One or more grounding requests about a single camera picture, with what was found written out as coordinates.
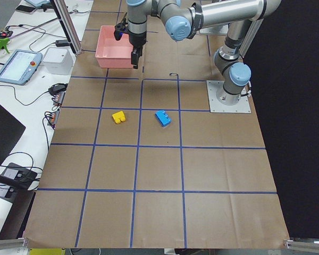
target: white box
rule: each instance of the white box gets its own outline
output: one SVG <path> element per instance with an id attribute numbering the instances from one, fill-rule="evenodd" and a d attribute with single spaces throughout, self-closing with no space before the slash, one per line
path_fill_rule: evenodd
<path id="1" fill-rule="evenodd" d="M 67 49 L 49 48 L 45 53 L 43 64 L 52 74 L 68 75 L 73 65 L 73 59 Z"/>

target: pink plastic tray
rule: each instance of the pink plastic tray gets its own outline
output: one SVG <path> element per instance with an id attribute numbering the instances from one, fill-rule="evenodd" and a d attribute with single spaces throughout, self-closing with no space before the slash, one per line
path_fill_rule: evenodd
<path id="1" fill-rule="evenodd" d="M 129 35 L 123 34 L 122 39 L 116 41 L 113 25 L 103 25 L 100 28 L 96 58 L 102 68 L 133 68 L 131 65 L 132 45 Z"/>

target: blue joint cap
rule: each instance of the blue joint cap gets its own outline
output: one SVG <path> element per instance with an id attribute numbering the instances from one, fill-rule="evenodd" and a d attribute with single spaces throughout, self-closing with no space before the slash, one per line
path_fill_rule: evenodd
<path id="1" fill-rule="evenodd" d="M 144 3 L 146 0 L 127 0 L 127 5 L 129 6 L 137 6 Z"/>
<path id="2" fill-rule="evenodd" d="M 229 76 L 235 85 L 243 87 L 250 80 L 251 70 L 248 65 L 237 62 L 230 67 Z"/>
<path id="3" fill-rule="evenodd" d="M 191 25 L 185 17 L 174 16 L 165 23 L 165 30 L 171 39 L 181 41 L 190 35 Z"/>
<path id="4" fill-rule="evenodd" d="M 171 123 L 171 119 L 164 110 L 158 110 L 155 115 L 162 127 L 168 126 Z"/>

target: electrical connector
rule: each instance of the electrical connector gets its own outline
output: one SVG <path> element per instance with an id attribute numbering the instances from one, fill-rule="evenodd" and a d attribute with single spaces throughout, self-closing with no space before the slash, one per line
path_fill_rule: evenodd
<path id="1" fill-rule="evenodd" d="M 54 127 L 55 124 L 57 124 L 59 113 L 60 113 L 60 110 L 57 110 L 56 112 L 51 113 L 50 117 L 48 118 L 48 122 L 47 122 L 48 126 Z"/>
<path id="2" fill-rule="evenodd" d="M 53 105 L 62 105 L 65 97 L 65 91 L 60 91 L 55 97 L 52 99 Z"/>
<path id="3" fill-rule="evenodd" d="M 68 87 L 68 83 L 57 83 L 57 84 L 52 85 L 48 89 L 48 92 L 50 93 L 51 96 L 55 96 L 61 91 L 66 91 L 67 87 Z"/>
<path id="4" fill-rule="evenodd" d="M 56 40 L 55 41 L 55 46 L 57 47 L 65 47 L 65 46 L 69 46 L 69 42 L 67 40 Z"/>

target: yellow toy piece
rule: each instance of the yellow toy piece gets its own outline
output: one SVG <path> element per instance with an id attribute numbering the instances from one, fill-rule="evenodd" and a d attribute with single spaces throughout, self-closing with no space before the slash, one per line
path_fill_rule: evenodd
<path id="1" fill-rule="evenodd" d="M 124 112 L 122 110 L 120 112 L 112 114 L 112 117 L 116 124 L 120 124 L 121 122 L 126 121 Z"/>

